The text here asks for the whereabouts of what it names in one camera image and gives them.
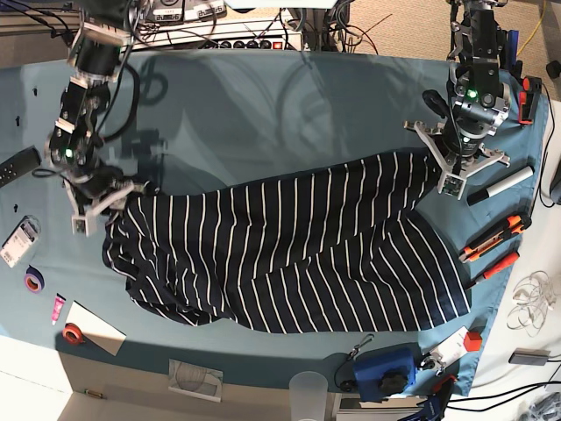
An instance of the red screwdriver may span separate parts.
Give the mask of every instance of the red screwdriver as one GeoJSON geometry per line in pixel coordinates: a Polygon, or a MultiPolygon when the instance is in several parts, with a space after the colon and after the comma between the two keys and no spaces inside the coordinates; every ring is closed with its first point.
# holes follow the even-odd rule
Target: red screwdriver
{"type": "Polygon", "coordinates": [[[520,254],[518,254],[518,252],[514,252],[514,253],[506,255],[505,257],[500,259],[497,263],[495,263],[495,264],[491,265],[489,268],[487,268],[483,272],[483,274],[481,274],[480,276],[475,278],[473,281],[468,283],[467,286],[465,287],[465,289],[468,290],[469,288],[474,287],[478,283],[486,281],[491,276],[493,276],[495,274],[498,274],[502,269],[506,269],[509,266],[513,265],[515,263],[515,261],[518,260],[519,257],[520,257],[520,254]]]}

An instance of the tape roll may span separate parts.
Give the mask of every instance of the tape roll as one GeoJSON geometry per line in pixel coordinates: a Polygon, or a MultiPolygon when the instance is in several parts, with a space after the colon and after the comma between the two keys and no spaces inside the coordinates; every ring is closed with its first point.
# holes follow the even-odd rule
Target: tape roll
{"type": "Polygon", "coordinates": [[[80,328],[72,323],[67,323],[67,325],[64,326],[62,337],[70,345],[80,345],[85,342],[80,328]]]}
{"type": "Polygon", "coordinates": [[[33,294],[38,294],[45,287],[45,279],[36,268],[30,266],[25,272],[24,284],[33,294]]]}

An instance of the white marker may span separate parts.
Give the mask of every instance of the white marker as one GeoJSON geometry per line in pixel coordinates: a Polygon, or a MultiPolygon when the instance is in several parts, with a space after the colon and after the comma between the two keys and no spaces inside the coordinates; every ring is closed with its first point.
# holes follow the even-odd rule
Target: white marker
{"type": "Polygon", "coordinates": [[[531,177],[533,174],[534,174],[534,170],[532,169],[532,167],[527,166],[526,168],[523,168],[520,171],[517,171],[514,174],[508,176],[507,178],[497,182],[496,184],[481,189],[479,191],[476,191],[475,193],[469,195],[467,197],[467,204],[472,206],[485,199],[488,199],[489,197],[498,195],[502,191],[511,188],[512,186],[518,184],[519,182],[523,182],[527,178],[531,177]]]}

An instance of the blue tape roll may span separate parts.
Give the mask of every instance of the blue tape roll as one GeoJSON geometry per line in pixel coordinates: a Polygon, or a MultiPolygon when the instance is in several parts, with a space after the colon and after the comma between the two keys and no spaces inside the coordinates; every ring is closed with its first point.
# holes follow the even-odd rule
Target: blue tape roll
{"type": "Polygon", "coordinates": [[[30,266],[25,272],[24,284],[33,294],[38,294],[45,287],[45,279],[36,268],[30,266]]]}

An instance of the yellow cable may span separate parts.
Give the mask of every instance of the yellow cable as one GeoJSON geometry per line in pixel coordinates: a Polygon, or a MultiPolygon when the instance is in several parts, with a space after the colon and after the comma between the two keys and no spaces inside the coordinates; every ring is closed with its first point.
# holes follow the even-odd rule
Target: yellow cable
{"type": "Polygon", "coordinates": [[[522,44],[522,46],[520,47],[520,49],[518,50],[518,52],[516,53],[516,55],[520,55],[520,53],[524,50],[524,48],[526,48],[526,45],[528,45],[528,43],[532,40],[532,38],[534,38],[534,35],[536,35],[536,32],[538,30],[538,28],[540,27],[540,25],[542,24],[543,21],[543,17],[545,16],[545,9],[547,9],[547,1],[543,0],[543,10],[542,10],[542,16],[540,17],[540,20],[537,21],[537,25],[534,28],[534,31],[531,33],[531,35],[529,36],[528,39],[526,39],[526,42],[524,42],[524,44],[522,44]]]}

